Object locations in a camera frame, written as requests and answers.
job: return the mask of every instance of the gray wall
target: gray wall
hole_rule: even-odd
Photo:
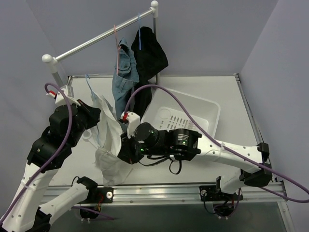
[[[42,63],[54,53],[23,0],[0,1],[0,215],[9,206],[32,143],[54,109],[44,84],[53,81]]]
[[[241,80],[274,168],[309,187],[309,1],[279,0]],[[285,182],[288,195],[308,199]],[[308,231],[309,204],[288,202],[297,231]]]
[[[151,0],[27,0],[58,55],[136,16]],[[159,0],[159,38],[169,59],[163,74],[240,72],[277,0]],[[151,26],[152,17],[142,20]],[[133,24],[118,32],[132,43]],[[113,73],[115,37],[63,62],[68,74]]]

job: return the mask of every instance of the metal bracket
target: metal bracket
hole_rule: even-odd
[[[239,73],[234,73],[233,76],[236,78],[236,81],[240,82]]]
[[[90,199],[80,202],[80,204],[98,204],[101,203],[112,203],[114,197],[114,189],[111,187],[97,188],[96,195]]]
[[[236,201],[238,199],[238,194],[227,194],[223,192],[217,192],[215,185],[208,185],[208,186],[200,186],[199,192],[200,192],[200,198],[201,201],[206,202],[218,202],[218,201],[226,201],[227,199],[231,199]],[[240,193],[240,200],[243,200],[242,191]]]

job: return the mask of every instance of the wire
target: wire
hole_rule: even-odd
[[[108,218],[109,220],[115,220],[113,217],[105,214],[105,213],[101,213],[99,211],[96,211],[96,210],[93,210],[93,209],[89,209],[89,208],[86,208],[86,207],[81,207],[81,206],[73,206],[72,209],[82,209],[82,210],[85,210],[85,211],[89,211],[91,213],[94,213],[94,214],[98,214],[98,215],[101,215],[101,216],[104,216],[106,218]]]
[[[208,211],[208,209],[206,207],[205,197],[206,197],[206,193],[204,193],[204,195],[203,195],[203,203],[204,203],[204,208],[206,209],[207,213],[209,213],[209,214],[216,214],[216,213],[211,213],[211,212]]]
[[[223,204],[220,204],[220,205],[216,205],[213,210],[215,211],[215,213],[218,215],[218,216],[221,216],[223,217],[223,213],[221,211],[221,208],[223,206],[226,206],[226,204],[229,202],[229,200],[226,200]]]
[[[152,157],[152,156],[147,156],[148,159],[150,160],[160,160],[160,159],[164,159],[166,156],[159,156],[159,157]]]
[[[174,161],[172,160],[172,162],[171,162],[170,165],[169,165],[169,171],[170,171],[171,173],[173,173],[174,175],[178,175],[178,174],[182,171],[182,167],[183,167],[182,161],[181,161],[181,160],[179,161],[179,169],[178,169],[178,172],[176,172],[176,173],[172,172],[172,170],[171,170],[171,167],[172,167],[172,163],[173,163],[173,162],[174,162]]]
[[[19,201],[19,199],[23,196],[23,194],[25,193],[26,189],[28,188],[28,186],[34,181],[34,179],[41,173],[41,171],[43,171],[53,160],[54,158],[56,158],[59,154],[59,152],[62,150],[62,148],[64,147],[64,145],[66,144],[68,137],[70,135],[71,132],[71,128],[72,128],[72,108],[70,105],[70,102],[67,98],[67,96],[64,94],[64,92],[61,90],[61,88],[53,83],[46,83],[44,88],[45,91],[47,93],[49,93],[48,90],[48,86],[53,86],[55,89],[58,90],[58,92],[63,96],[64,101],[66,102],[66,105],[68,107],[68,112],[69,112],[69,123],[68,123],[68,129],[67,129],[67,133],[64,136],[64,139],[62,141],[62,143],[60,144],[60,146],[58,147],[57,151],[48,159],[48,161],[42,165],[41,168],[39,168],[32,177],[30,177],[30,179],[27,181],[27,183],[25,184],[25,186],[20,190],[19,194],[15,197],[15,199],[13,200],[13,202],[11,203],[10,207],[8,208],[8,210],[5,212],[5,214],[3,215],[3,217],[0,219],[0,226],[2,226],[4,220],[7,218],[7,216],[9,215],[9,213],[11,212],[11,210],[14,208],[14,206],[16,205],[16,203]]]
[[[73,186],[74,180],[75,180],[76,178],[80,179],[80,177],[79,177],[79,176],[74,177],[74,179],[72,180],[72,184],[71,184],[71,186]]]
[[[186,110],[186,108],[184,107],[184,105],[177,99],[177,97],[171,93],[169,90],[167,90],[166,88],[162,87],[162,86],[158,86],[158,85],[144,85],[140,88],[138,88],[137,90],[134,91],[134,93],[131,95],[131,97],[129,98],[127,104],[126,104],[126,107],[125,107],[125,113],[128,111],[128,108],[130,106],[130,103],[131,101],[133,100],[134,96],[141,90],[145,89],[145,88],[150,88],[150,87],[155,87],[155,88],[159,88],[165,92],[167,92],[177,103],[178,105],[182,108],[182,110],[185,112],[185,114],[189,117],[189,119],[193,122],[193,124],[198,128],[200,129],[200,131],[210,140],[212,141],[214,144],[216,144],[217,146],[221,147],[221,144],[219,142],[217,142],[215,139],[213,139],[193,118],[192,116],[189,114],[189,112]],[[261,169],[264,169],[264,170],[267,170],[277,176],[280,176],[281,178],[291,182],[292,184],[296,185],[297,187],[301,188],[302,190],[304,190],[308,195],[309,195],[309,189],[307,189],[305,186],[299,184],[297,181],[289,178],[288,176],[284,175],[284,174],[281,174],[280,172],[278,171],[275,171],[271,168],[268,168],[260,163],[257,163],[249,158],[247,158],[246,156],[243,156],[242,154],[232,150],[231,148],[227,147],[227,146],[222,146],[226,151],[244,159],[245,161],[249,162],[249,163],[252,163],[256,166],[258,166],[259,168]],[[290,198],[288,196],[284,196],[284,195],[281,195],[279,193],[276,193],[275,191],[272,191],[272,190],[269,190],[267,188],[264,188],[264,187],[260,187],[261,189],[267,191],[267,192],[270,192],[272,194],[275,194],[276,196],[279,196],[279,197],[282,197],[283,199],[285,200],[288,200],[288,201],[292,201],[292,202],[297,202],[297,203],[309,203],[309,199],[307,200],[298,200],[298,199],[294,199],[294,198]]]
[[[104,196],[100,193],[101,200],[98,202],[98,210],[101,211],[101,203],[104,201]]]
[[[139,163],[140,163],[141,165],[145,166],[145,167],[152,167],[152,166],[156,166],[156,165],[158,165],[158,164],[161,164],[161,163],[167,161],[168,159],[169,159],[168,157],[165,157],[165,158],[163,158],[162,160],[159,160],[159,161],[157,161],[157,162],[155,162],[155,163],[151,163],[151,164],[142,164],[140,161],[139,161]]]
[[[227,216],[228,218],[233,216],[233,214],[235,213],[236,209],[238,208],[238,205],[239,205],[239,202],[240,202],[240,195],[241,195],[241,189],[239,188],[238,189],[238,197],[237,197],[236,205],[234,206],[233,212],[229,216]]]

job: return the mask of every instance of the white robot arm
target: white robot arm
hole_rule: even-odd
[[[90,107],[81,100],[75,100],[70,86],[62,87],[61,92],[55,94],[50,91],[47,94],[56,100],[58,107],[49,118],[50,126],[32,145],[21,184],[10,208],[1,218],[0,232],[47,232],[55,220],[75,204],[94,198],[98,194],[97,183],[82,177],[66,192],[40,205],[50,181],[72,153],[71,148],[77,145],[85,130],[99,122],[101,112],[100,109]],[[48,163],[64,140],[68,128],[68,107],[63,95],[71,106],[71,130],[59,154]]]
[[[127,137],[131,143],[136,142],[134,147],[136,156],[131,160],[139,161],[144,156],[162,156],[172,161],[181,162],[183,160],[190,161],[195,156],[202,156],[207,161],[238,167],[237,172],[217,178],[217,191],[227,194],[234,194],[237,189],[243,186],[264,187],[272,178],[270,172],[225,149],[228,147],[256,163],[270,167],[266,163],[269,156],[268,144],[243,146],[217,140],[216,144],[206,136],[192,130],[160,131],[149,123],[140,124],[140,117],[133,112],[123,114],[122,120],[129,122]]]

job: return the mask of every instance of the white plastic basket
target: white plastic basket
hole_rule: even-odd
[[[218,125],[220,105],[204,98],[169,89],[185,106],[193,119],[214,137]],[[178,103],[166,92],[157,89],[141,122],[149,122],[157,130],[186,128],[201,131],[192,123]]]

